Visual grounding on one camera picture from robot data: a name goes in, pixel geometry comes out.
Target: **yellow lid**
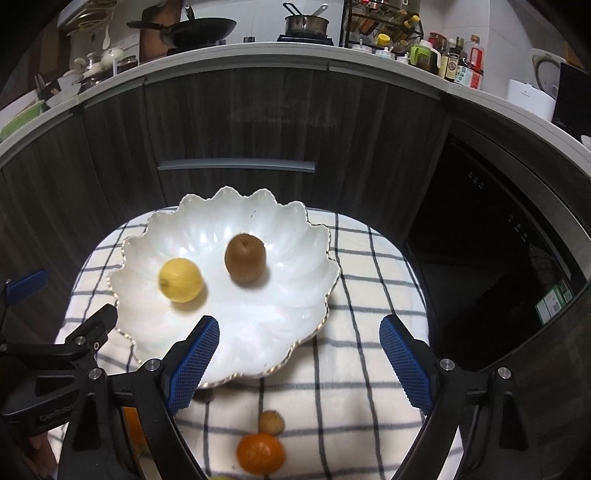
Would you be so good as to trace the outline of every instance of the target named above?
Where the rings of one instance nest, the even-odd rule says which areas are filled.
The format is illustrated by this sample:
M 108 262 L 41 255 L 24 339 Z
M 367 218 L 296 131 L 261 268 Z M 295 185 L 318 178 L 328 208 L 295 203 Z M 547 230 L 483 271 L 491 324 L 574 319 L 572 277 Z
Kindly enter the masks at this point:
M 378 35 L 377 45 L 378 47 L 387 47 L 390 43 L 390 35 L 386 35 L 385 33 L 380 33 Z

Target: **gold trim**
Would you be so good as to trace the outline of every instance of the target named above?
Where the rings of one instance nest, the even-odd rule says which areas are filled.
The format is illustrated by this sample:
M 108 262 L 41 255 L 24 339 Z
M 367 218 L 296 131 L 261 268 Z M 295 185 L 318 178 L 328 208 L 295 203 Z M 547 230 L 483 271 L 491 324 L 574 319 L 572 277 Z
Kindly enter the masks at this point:
M 306 343 L 309 340 L 313 339 L 318 334 L 318 332 L 322 329 L 322 327 L 324 326 L 324 324 L 326 323 L 326 320 L 328 319 L 329 313 L 330 313 L 330 309 L 329 309 L 329 296 L 332 293 L 332 291 L 335 289 L 336 284 L 338 283 L 339 278 L 341 276 L 341 272 L 342 272 L 339 263 L 336 260 L 333 260 L 332 258 L 329 257 L 330 240 L 331 240 L 331 237 L 332 237 L 332 234 L 330 233 L 330 229 L 326 225 L 324 225 L 322 223 L 320 223 L 320 224 L 310 223 L 310 219 L 309 219 L 309 216 L 308 216 L 308 209 L 306 208 L 306 206 L 304 205 L 303 202 L 294 201 L 294 202 L 290 202 L 290 203 L 284 205 L 282 203 L 279 203 L 277 201 L 277 199 L 275 198 L 275 195 L 273 195 L 273 192 L 270 191 L 270 190 L 268 190 L 268 189 L 259 189 L 259 190 L 255 191 L 252 195 L 246 197 L 244 195 L 241 195 L 235 188 L 229 187 L 229 186 L 225 186 L 225 187 L 222 187 L 221 189 L 219 189 L 213 197 L 208 198 L 208 199 L 204 199 L 204 198 L 202 198 L 199 195 L 196 195 L 194 193 L 188 193 L 188 194 L 186 194 L 181 199 L 181 201 L 179 202 L 178 207 L 176 208 L 176 210 L 172 210 L 171 212 L 162 212 L 161 210 L 157 210 L 155 212 L 152 212 L 152 214 L 150 214 L 150 216 L 148 217 L 147 226 L 146 226 L 146 230 L 144 231 L 144 233 L 142 233 L 139 236 L 129 236 L 129 237 L 126 237 L 125 240 L 123 240 L 123 244 L 121 245 L 121 254 L 123 255 L 123 263 L 122 263 L 122 265 L 121 265 L 120 268 L 118 268 L 117 270 L 114 270 L 113 272 L 109 273 L 109 275 L 107 276 L 107 286 L 109 287 L 111 293 L 115 297 L 115 300 L 116 300 L 115 306 L 117 306 L 119 304 L 119 297 L 117 296 L 117 294 L 115 293 L 115 290 L 111 286 L 111 275 L 113 273 L 118 272 L 120 270 L 123 270 L 125 268 L 125 245 L 127 243 L 127 240 L 130 239 L 130 238 L 141 238 L 146 233 L 148 233 L 148 229 L 150 228 L 150 220 L 151 220 L 152 216 L 155 215 L 156 213 L 159 213 L 161 215 L 172 215 L 173 213 L 175 213 L 175 212 L 178 211 L 178 209 L 181 207 L 181 205 L 183 204 L 183 202 L 185 201 L 185 199 L 188 198 L 188 197 L 198 197 L 198 198 L 201 198 L 202 200 L 204 200 L 205 202 L 208 202 L 208 201 L 212 200 L 216 195 L 218 195 L 222 190 L 226 190 L 226 189 L 232 189 L 232 190 L 234 190 L 234 192 L 236 192 L 238 195 L 240 195 L 240 197 L 245 198 L 245 199 L 252 197 L 253 195 L 257 194 L 258 192 L 268 192 L 271 195 L 271 197 L 273 198 L 273 201 L 277 205 L 280 205 L 282 207 L 287 207 L 289 205 L 293 205 L 294 203 L 299 203 L 300 205 L 302 205 L 302 207 L 304 208 L 304 211 L 306 213 L 306 222 L 308 223 L 308 225 L 310 225 L 310 226 L 323 226 L 328 231 L 329 238 L 328 238 L 328 244 L 326 245 L 326 258 L 329 261 L 334 262 L 336 264 L 336 266 L 337 266 L 337 274 L 336 274 L 335 282 L 333 283 L 333 285 L 330 288 L 330 290 L 328 291 L 328 293 L 324 296 L 324 309 L 325 309 L 324 310 L 325 311 L 324 318 L 322 318 L 322 321 L 320 322 L 320 324 L 314 329 L 314 331 L 310 335 L 308 335 L 308 337 L 306 337 L 306 338 L 304 338 L 302 340 L 298 340 L 296 343 L 294 343 L 290 347 L 289 351 L 287 352 L 287 355 L 285 356 L 285 358 L 281 362 L 279 362 L 278 365 L 276 365 L 276 366 L 270 368 L 269 370 L 266 370 L 266 371 L 264 371 L 264 372 L 262 372 L 260 374 L 247 375 L 247 374 L 238 373 L 238 372 L 237 373 L 233 373 L 232 375 L 229 375 L 228 377 L 226 377 L 226 378 L 224 378 L 222 380 L 219 380 L 217 382 L 204 383 L 203 385 L 200 385 L 199 388 L 214 388 L 214 387 L 219 387 L 219 386 L 221 386 L 223 384 L 226 384 L 229 381 L 235 380 L 237 378 L 250 378 L 250 379 L 263 378 L 263 377 L 267 377 L 267 376 L 269 376 L 269 375 L 277 372 L 280 368 L 282 368 L 289 361 L 289 359 L 291 358 L 291 355 L 293 354 L 294 350 L 297 347 L 299 347 L 302 343 Z M 116 328 L 115 330 L 118 333 L 120 333 L 121 335 L 123 335 L 123 337 L 125 337 L 126 339 L 128 339 L 132 343 L 132 345 L 136 345 L 137 344 L 137 342 L 133 339 L 133 337 L 131 335 L 123 332 L 119 328 Z M 137 358 L 135 356 L 135 354 L 134 354 L 134 359 L 137 361 L 137 363 L 139 365 L 142 364 L 142 361 L 139 358 Z

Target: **spice rack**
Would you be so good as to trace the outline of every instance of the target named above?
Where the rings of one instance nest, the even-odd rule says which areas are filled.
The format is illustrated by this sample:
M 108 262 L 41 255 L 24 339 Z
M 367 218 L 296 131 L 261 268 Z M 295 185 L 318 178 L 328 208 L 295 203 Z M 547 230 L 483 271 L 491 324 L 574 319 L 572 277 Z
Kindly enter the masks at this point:
M 415 15 L 404 12 L 405 10 L 389 5 L 387 0 L 345 0 L 339 46 L 350 48 L 359 44 L 361 38 L 364 45 L 375 48 L 374 39 L 380 33 L 385 33 L 392 39 L 396 53 L 406 53 L 411 45 L 423 39 L 424 32 L 420 21 L 411 29 L 404 27 L 404 22 Z

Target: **white countertop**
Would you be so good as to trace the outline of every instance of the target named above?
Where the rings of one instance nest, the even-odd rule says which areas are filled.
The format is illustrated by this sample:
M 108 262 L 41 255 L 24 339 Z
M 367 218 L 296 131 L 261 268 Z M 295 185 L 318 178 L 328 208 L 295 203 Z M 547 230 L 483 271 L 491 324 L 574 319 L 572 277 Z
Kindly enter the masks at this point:
M 256 66 L 302 67 L 344 71 L 400 84 L 425 95 L 437 97 L 446 92 L 488 108 L 529 129 L 571 159 L 591 177 L 591 151 L 569 134 L 533 113 L 489 93 L 447 82 L 413 66 L 348 48 L 304 43 L 246 43 L 203 48 L 153 60 L 105 80 L 79 96 L 42 113 L 0 144 L 0 166 L 12 155 L 71 115 L 70 109 L 81 103 L 100 102 L 128 89 L 169 77 L 199 71 Z

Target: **plaid cloth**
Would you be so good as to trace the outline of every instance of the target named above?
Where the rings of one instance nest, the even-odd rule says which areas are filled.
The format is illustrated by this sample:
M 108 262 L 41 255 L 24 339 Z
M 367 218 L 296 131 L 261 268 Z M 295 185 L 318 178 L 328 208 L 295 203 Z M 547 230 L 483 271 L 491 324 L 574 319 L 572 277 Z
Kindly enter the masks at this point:
M 90 255 L 56 343 L 105 303 L 115 303 L 106 278 L 121 266 L 122 241 L 142 234 L 149 215 L 122 225 Z M 287 461 L 273 480 L 389 479 L 421 427 L 421 413 L 408 402 L 378 337 L 384 315 L 396 312 L 415 338 L 427 341 L 424 299 L 410 266 L 382 235 L 356 220 L 313 209 L 309 219 L 331 230 L 330 255 L 342 268 L 329 319 L 277 373 L 230 382 L 215 389 L 209 404 L 194 401 L 179 411 L 177 425 L 208 475 L 251 477 L 234 452 L 243 435 L 257 431 L 264 410 L 280 412 L 286 425 L 281 441 Z M 109 374 L 139 366 L 131 341 L 116 331 L 97 362 Z M 50 433 L 57 455 L 64 432 L 65 426 Z M 461 456 L 456 434 L 441 479 L 454 477 Z M 143 459 L 142 467 L 148 479 L 159 478 L 153 462 Z

